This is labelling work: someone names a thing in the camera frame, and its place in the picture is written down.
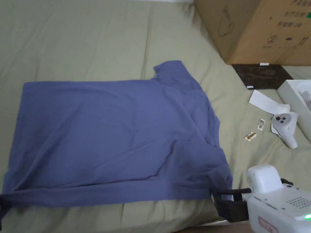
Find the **red label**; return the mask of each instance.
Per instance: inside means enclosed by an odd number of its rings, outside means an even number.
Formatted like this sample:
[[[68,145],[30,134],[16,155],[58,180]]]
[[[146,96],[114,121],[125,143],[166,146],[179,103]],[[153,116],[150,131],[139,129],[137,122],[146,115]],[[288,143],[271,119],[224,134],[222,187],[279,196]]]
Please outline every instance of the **red label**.
[[[271,225],[270,223],[268,223],[266,220],[264,220],[261,217],[258,217],[259,220],[259,224],[265,228],[268,232],[270,233],[279,233],[279,231],[277,230],[276,227],[274,227],[273,225]]]

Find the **robot vent grille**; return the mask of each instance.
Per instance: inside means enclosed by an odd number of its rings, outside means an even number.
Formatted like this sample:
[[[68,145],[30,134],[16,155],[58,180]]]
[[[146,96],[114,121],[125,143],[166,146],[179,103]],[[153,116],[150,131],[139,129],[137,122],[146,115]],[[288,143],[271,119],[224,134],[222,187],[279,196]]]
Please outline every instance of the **robot vent grille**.
[[[303,209],[303,208],[311,206],[311,201],[303,197],[297,197],[297,198],[291,199],[287,201],[287,203],[299,209]]]

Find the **cardboard box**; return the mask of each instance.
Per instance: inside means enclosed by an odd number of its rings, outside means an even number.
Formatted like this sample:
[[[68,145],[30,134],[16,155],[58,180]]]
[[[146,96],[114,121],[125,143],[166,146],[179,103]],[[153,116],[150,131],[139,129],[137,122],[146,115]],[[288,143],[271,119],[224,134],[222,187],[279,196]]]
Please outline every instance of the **cardboard box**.
[[[311,65],[311,0],[194,0],[227,64]]]
[[[311,90],[311,80],[286,80],[277,92],[290,110],[299,114],[298,124],[311,142],[311,111],[301,96],[306,90]]]

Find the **white controller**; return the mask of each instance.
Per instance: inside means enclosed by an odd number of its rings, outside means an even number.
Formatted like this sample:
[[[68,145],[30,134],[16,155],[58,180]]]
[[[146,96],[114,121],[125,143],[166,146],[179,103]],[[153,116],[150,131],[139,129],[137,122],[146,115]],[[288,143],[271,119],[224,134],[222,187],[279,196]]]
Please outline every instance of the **white controller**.
[[[294,138],[297,119],[298,115],[296,113],[295,115],[283,113],[281,115],[275,115],[272,119],[274,128],[291,149],[295,149],[298,146]]]

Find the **white box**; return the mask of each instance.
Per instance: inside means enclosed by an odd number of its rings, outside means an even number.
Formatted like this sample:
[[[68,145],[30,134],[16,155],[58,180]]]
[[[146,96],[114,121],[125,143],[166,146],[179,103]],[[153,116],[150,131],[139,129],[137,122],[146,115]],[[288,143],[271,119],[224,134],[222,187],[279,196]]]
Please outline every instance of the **white box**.
[[[277,92],[290,110],[299,114],[299,126],[311,142],[311,111],[301,96],[307,90],[311,93],[311,80],[286,80]]]

